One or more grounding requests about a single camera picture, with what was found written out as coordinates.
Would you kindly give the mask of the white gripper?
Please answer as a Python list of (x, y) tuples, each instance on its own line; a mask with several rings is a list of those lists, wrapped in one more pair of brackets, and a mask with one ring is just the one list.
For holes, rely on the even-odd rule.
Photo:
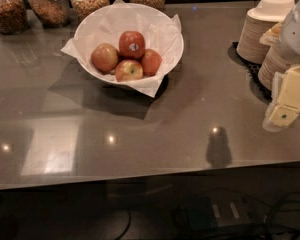
[(300, 65), (292, 66), (284, 74), (274, 74), (271, 97), (262, 127), (269, 132), (279, 132), (300, 115)]

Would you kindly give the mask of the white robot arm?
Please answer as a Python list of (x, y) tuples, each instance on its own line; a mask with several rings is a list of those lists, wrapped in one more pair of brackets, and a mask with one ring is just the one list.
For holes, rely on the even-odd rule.
[(300, 0), (284, 19), (277, 44), (279, 56), (291, 66), (272, 80), (272, 101), (263, 121), (270, 132), (288, 128), (300, 115)]

